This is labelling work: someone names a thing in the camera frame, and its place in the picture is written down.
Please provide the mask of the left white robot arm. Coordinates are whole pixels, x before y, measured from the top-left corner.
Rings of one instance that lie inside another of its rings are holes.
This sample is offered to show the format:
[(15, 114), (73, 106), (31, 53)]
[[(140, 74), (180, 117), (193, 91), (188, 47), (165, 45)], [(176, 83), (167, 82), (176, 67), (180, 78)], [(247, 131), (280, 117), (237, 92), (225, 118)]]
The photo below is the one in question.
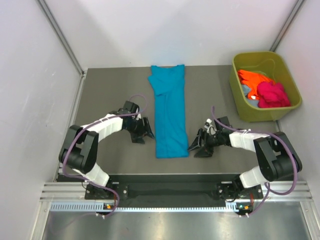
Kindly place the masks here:
[(113, 189), (111, 177), (97, 163), (98, 145), (123, 130), (129, 132), (131, 141), (136, 144), (144, 144), (144, 137), (154, 139), (149, 119), (141, 113), (139, 105), (127, 100), (119, 110), (109, 112), (92, 123), (70, 126), (58, 155), (62, 173), (88, 182), (102, 198), (113, 194), (119, 201), (120, 196)]

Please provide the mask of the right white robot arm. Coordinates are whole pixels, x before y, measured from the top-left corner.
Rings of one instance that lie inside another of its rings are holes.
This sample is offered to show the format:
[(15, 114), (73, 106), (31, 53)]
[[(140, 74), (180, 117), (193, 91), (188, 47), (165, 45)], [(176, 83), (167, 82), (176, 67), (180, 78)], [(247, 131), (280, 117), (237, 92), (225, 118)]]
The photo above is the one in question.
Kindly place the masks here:
[(251, 170), (235, 176), (227, 187), (227, 193), (218, 190), (226, 201), (245, 198), (256, 186), (288, 177), (293, 178), (292, 186), (285, 192), (279, 192), (279, 195), (288, 195), (295, 189), (302, 162), (284, 132), (261, 133), (235, 129), (227, 116), (207, 119), (187, 150), (196, 151), (196, 158), (210, 158), (219, 146), (254, 152), (258, 162)]

